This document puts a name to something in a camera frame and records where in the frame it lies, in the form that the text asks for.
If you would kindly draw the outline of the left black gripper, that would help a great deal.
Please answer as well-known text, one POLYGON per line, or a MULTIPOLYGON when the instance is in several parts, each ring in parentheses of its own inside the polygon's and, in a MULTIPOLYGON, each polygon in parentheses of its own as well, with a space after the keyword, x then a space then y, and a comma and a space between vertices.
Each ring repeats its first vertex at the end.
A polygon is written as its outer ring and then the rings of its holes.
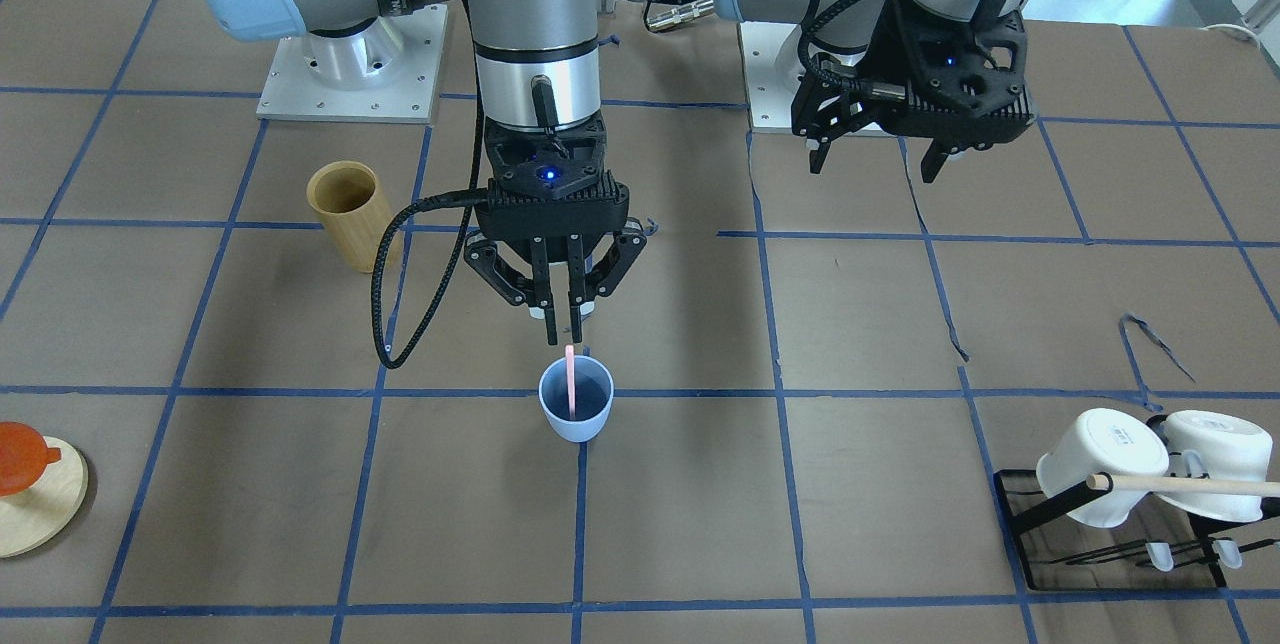
POLYGON ((920 161, 932 184, 956 149, 1015 141, 1036 123, 1027 70, 1027 32, 1009 0, 978 0, 952 20, 915 0, 887 0, 856 79, 870 90, 842 96, 804 74, 791 114, 808 137, 809 173, 820 175, 835 134, 874 123, 890 134, 932 140, 920 161))

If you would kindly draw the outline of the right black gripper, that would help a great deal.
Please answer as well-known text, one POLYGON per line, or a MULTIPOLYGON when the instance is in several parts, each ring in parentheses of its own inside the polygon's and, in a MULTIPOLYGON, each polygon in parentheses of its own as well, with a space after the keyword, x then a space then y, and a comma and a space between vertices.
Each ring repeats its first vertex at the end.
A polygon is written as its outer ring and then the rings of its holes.
MULTIPOLYGON (((563 198, 595 183, 605 166, 604 117, 595 114, 562 132, 516 132, 488 123, 484 146, 492 179, 524 196, 563 198)), ((509 305, 540 310, 547 344, 558 343, 550 268, 568 269, 570 335, 582 342, 584 310, 621 284, 646 245, 646 229, 630 216, 622 230, 598 243, 579 236, 522 239, 513 245, 485 237, 480 228, 465 246, 465 261, 509 305)))

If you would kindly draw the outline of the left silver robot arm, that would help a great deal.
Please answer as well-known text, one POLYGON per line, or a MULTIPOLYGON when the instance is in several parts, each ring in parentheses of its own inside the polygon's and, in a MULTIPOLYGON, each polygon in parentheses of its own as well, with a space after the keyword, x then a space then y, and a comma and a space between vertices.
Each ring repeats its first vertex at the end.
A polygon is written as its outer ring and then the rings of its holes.
POLYGON ((782 52, 797 90, 790 129, 813 174, 832 143, 878 125, 951 157, 1014 142, 1037 120, 1027 83, 1028 0, 714 0, 726 20, 795 26, 782 52))

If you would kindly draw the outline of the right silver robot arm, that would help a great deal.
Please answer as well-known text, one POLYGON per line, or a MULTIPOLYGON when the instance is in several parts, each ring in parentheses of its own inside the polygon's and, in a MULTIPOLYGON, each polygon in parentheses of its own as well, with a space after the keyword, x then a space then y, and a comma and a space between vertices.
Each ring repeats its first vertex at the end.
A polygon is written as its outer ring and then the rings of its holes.
MULTIPOLYGON (((239 41, 288 35, 361 35, 371 26, 451 0, 206 0, 221 29, 239 41)), ((372 264, 375 347, 387 357, 383 274, 407 221, 460 207, 479 230, 460 230, 453 260, 465 260, 507 303, 540 312, 558 342, 550 268, 567 268, 570 333, 611 296, 640 255, 646 233, 628 213, 630 195, 605 166, 596 0, 457 0, 474 47, 477 85, 475 161, 466 189, 417 198, 381 230, 372 264)))

